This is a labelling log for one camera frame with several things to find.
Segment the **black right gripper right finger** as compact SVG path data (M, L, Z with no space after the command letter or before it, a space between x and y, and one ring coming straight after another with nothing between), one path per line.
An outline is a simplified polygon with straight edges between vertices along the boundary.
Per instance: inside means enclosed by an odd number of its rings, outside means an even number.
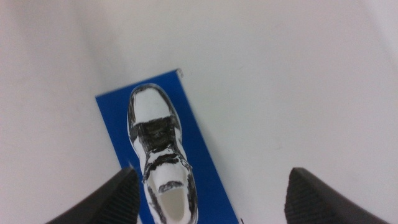
M290 171L284 213L287 223L385 223L301 167Z

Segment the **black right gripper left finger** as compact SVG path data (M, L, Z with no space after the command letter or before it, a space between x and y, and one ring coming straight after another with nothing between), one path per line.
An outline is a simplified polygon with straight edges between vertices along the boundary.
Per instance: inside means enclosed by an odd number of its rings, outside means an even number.
M99 189L50 223L137 223L139 179L131 167L120 170Z

